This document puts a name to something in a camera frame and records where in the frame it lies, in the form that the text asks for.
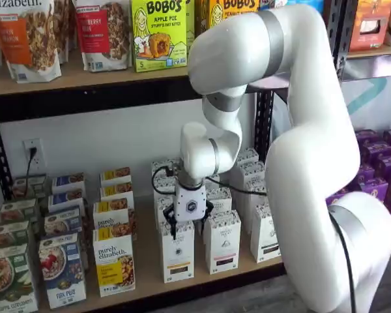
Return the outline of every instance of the white robotic arm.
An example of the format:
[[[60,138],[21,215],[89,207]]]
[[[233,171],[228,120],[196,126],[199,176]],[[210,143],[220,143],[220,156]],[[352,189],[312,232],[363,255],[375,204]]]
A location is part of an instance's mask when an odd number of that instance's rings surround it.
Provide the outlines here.
[[[391,216],[381,202],[359,192],[325,204],[356,175],[360,159],[319,13],[295,5],[229,18],[196,38],[188,70],[193,88],[207,95],[206,118],[226,130],[210,140],[205,128],[184,126],[184,172],[195,184],[232,167],[246,84],[291,73],[294,127],[271,145],[266,168],[285,268],[312,310],[351,311],[345,255],[329,209],[347,242],[358,312],[368,312],[391,254]]]

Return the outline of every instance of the food image on packaging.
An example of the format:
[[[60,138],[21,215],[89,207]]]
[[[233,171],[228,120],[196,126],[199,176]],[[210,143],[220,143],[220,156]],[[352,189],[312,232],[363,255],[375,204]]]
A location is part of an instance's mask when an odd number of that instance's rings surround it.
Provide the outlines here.
[[[127,68],[129,1],[78,0],[76,14],[84,70]]]
[[[134,0],[132,15],[136,72],[187,65],[185,2]]]

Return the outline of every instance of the purely elizabeth granola bag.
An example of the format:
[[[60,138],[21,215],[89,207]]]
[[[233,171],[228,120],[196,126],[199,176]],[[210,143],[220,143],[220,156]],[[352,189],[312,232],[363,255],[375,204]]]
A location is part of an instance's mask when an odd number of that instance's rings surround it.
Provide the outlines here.
[[[129,0],[77,0],[74,5],[84,70],[126,69],[130,52]]]
[[[18,83],[61,76],[53,0],[0,0],[0,48]]]

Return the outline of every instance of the product label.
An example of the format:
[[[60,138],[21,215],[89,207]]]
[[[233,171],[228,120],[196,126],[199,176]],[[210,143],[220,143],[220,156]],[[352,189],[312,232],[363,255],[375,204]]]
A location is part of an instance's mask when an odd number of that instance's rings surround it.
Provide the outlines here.
[[[17,14],[0,15],[0,48],[10,63],[32,65],[24,18]]]
[[[98,5],[78,7],[77,28],[82,52],[109,53],[107,10]]]

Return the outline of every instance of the bobo's apple pie box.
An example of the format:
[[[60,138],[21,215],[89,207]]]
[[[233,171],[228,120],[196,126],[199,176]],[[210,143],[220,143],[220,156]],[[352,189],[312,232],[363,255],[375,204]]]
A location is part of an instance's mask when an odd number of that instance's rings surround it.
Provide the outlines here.
[[[93,231],[100,296],[134,290],[135,269],[129,224]]]
[[[0,312],[36,312],[36,282],[27,244],[0,248]]]
[[[133,0],[136,72],[187,65],[186,1]]]

